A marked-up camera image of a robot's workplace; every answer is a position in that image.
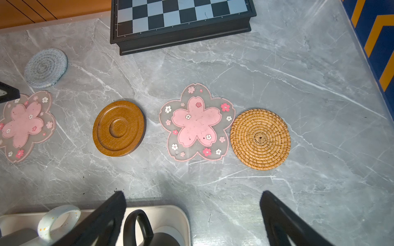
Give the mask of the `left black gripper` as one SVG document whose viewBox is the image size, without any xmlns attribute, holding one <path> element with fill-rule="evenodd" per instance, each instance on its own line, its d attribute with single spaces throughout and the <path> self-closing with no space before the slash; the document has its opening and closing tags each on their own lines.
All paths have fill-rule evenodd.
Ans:
<svg viewBox="0 0 394 246">
<path fill-rule="evenodd" d="M 20 99 L 20 92 L 18 89 L 0 82 L 1 96 L 0 103 L 9 102 L 15 99 Z"/>
</svg>

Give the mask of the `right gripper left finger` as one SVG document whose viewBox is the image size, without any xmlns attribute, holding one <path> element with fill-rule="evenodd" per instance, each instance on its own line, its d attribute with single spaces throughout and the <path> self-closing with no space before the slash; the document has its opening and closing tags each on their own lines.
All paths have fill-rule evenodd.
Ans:
<svg viewBox="0 0 394 246">
<path fill-rule="evenodd" d="M 121 232 L 125 211 L 124 193 L 117 191 L 54 245 L 114 246 Z"/>
</svg>

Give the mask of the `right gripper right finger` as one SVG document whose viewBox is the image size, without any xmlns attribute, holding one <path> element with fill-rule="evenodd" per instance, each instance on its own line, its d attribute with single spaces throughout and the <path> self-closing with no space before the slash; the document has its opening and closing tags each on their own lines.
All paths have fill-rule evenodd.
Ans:
<svg viewBox="0 0 394 246">
<path fill-rule="evenodd" d="M 268 190 L 262 193 L 260 209 L 271 246 L 332 245 Z"/>
</svg>

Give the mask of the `pink flower coaster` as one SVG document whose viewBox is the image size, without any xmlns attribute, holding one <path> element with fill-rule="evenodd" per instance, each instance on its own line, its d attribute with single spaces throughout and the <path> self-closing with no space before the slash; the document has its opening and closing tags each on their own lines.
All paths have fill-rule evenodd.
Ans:
<svg viewBox="0 0 394 246">
<path fill-rule="evenodd" d="M 56 128 L 51 114 L 52 95 L 39 91 L 25 94 L 6 103 L 1 119 L 1 148 L 11 163 L 19 163 L 32 152 L 34 145 L 48 140 Z"/>
<path fill-rule="evenodd" d="M 168 153 L 179 162 L 197 155 L 208 161 L 221 160 L 229 150 L 226 130 L 235 118 L 233 104 L 212 97 L 202 84 L 187 86 L 180 99 L 167 102 L 159 114 L 162 127 L 169 132 Z"/>
</svg>

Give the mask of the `grey woven round coaster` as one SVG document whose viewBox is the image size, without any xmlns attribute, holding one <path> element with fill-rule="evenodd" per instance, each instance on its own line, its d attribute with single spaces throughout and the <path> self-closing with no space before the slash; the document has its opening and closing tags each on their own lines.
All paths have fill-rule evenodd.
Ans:
<svg viewBox="0 0 394 246">
<path fill-rule="evenodd" d="M 67 55 L 59 49 L 45 49 L 27 63 L 24 78 L 29 86 L 43 89 L 56 84 L 68 68 Z"/>
</svg>

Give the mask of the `rattan woven round coaster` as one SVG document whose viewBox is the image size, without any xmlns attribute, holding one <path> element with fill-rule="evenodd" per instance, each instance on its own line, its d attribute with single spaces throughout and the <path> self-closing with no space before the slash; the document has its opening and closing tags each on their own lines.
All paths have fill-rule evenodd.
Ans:
<svg viewBox="0 0 394 246">
<path fill-rule="evenodd" d="M 230 142 L 237 158 L 256 170 L 272 170 L 287 159 L 291 139 L 286 123 L 266 109 L 250 109 L 234 121 Z"/>
</svg>

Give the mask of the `brown wooden round coaster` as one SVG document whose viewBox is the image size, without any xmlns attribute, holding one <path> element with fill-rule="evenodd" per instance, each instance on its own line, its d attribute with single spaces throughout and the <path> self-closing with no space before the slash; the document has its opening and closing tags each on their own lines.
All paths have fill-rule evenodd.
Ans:
<svg viewBox="0 0 394 246">
<path fill-rule="evenodd" d="M 97 149 L 111 157 L 125 156 L 142 142 L 146 119 L 142 110 L 126 100 L 107 105 L 93 125 L 93 141 Z"/>
</svg>

